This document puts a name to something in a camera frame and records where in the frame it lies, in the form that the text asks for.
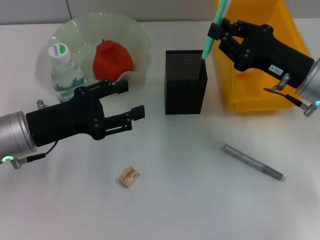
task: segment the gray marker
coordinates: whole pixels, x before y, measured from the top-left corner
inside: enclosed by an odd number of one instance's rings
[[[248,156],[247,154],[244,154],[243,152],[235,149],[234,147],[224,144],[222,147],[222,151],[226,154],[234,157],[235,159],[240,160],[241,162],[249,165],[250,167],[263,172],[265,174],[268,174],[269,176],[281,180],[283,178],[283,174],[274,170],[273,168],[265,165],[264,163],[258,161],[257,159],[254,159],[253,157]]]

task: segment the white label sticker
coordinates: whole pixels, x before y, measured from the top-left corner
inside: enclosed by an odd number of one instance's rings
[[[271,72],[274,72],[275,74],[278,74],[279,76],[281,76],[281,74],[284,72],[282,69],[276,67],[275,65],[272,65],[269,67],[269,70]]]

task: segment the gray wall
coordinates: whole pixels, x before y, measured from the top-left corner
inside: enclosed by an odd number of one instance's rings
[[[320,0],[285,0],[294,18],[320,18]],[[214,0],[0,0],[0,24],[64,23],[90,12],[138,21],[212,20]]]

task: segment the green indicator light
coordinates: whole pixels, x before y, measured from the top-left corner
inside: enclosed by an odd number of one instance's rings
[[[5,163],[5,162],[8,162],[8,161],[11,161],[12,159],[14,159],[13,156],[5,156],[4,158],[2,158],[2,162]]]

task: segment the eraser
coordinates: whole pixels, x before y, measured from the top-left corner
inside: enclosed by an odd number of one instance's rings
[[[123,175],[120,176],[120,183],[122,183],[126,188],[130,188],[131,185],[137,180],[140,173],[130,166]]]

